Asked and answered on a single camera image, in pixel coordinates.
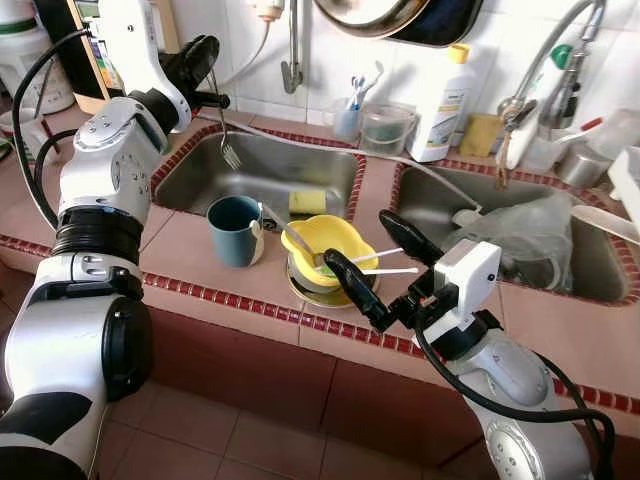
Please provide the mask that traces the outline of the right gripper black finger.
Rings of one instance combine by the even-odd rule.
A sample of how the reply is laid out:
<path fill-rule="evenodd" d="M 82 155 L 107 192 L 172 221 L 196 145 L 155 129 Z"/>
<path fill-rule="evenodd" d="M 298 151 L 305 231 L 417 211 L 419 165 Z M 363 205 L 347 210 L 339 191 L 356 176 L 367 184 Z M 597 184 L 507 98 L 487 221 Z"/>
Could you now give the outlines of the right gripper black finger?
<path fill-rule="evenodd" d="M 352 305 L 369 320 L 371 329 L 376 333 L 385 333 L 393 324 L 393 315 L 389 308 L 380 301 L 375 289 L 366 282 L 365 275 L 347 256 L 339 250 L 326 250 L 323 260 L 337 278 L 343 292 Z"/>
<path fill-rule="evenodd" d="M 443 256 L 443 251 L 435 246 L 421 230 L 410 221 L 392 210 L 381 210 L 379 221 L 392 241 L 402 248 L 411 259 L 420 262 L 428 268 L 434 268 L 436 262 Z"/>

